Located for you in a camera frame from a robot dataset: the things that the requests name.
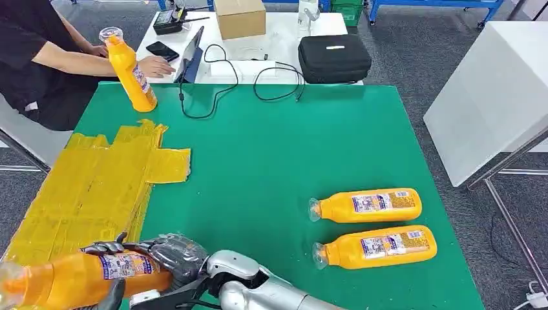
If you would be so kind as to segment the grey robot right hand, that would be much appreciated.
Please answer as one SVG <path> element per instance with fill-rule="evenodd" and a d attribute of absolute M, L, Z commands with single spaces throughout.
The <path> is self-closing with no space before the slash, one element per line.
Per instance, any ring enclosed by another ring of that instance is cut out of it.
<path fill-rule="evenodd" d="M 161 234 L 151 240 L 125 242 L 126 232 L 114 241 L 94 242 L 81 252 L 99 257 L 136 252 L 156 262 L 171 275 L 170 284 L 163 291 L 148 290 L 130 298 L 130 309 L 192 309 L 196 305 L 220 309 L 219 305 L 201 300 L 209 282 L 203 272 L 207 251 L 196 242 L 180 234 Z"/>

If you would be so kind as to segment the person's right hand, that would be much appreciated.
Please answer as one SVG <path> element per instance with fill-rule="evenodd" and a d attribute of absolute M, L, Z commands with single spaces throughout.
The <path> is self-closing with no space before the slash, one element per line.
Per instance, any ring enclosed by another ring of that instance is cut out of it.
<path fill-rule="evenodd" d="M 138 65 L 145 77 L 148 78 L 162 78 L 176 71 L 160 56 L 147 56 L 139 60 Z"/>

